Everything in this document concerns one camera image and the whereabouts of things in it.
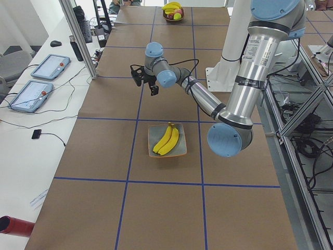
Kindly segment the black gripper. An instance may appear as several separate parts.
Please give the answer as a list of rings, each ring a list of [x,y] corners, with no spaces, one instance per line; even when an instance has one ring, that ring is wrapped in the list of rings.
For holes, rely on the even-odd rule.
[[[149,84],[149,89],[150,89],[150,95],[155,96],[158,95],[159,93],[159,87],[156,85],[156,76],[151,76],[148,75],[147,73],[144,73],[143,76],[143,82]]]

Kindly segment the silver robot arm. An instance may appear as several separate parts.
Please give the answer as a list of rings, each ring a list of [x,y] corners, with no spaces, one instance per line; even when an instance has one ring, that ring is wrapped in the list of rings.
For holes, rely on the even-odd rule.
[[[188,69],[172,66],[157,42],[146,46],[144,76],[162,87],[180,85],[215,120],[207,141],[222,157],[232,157],[252,141],[251,115],[280,42],[299,39],[305,30],[304,1],[235,1],[228,36],[242,53],[227,104],[209,92]]]

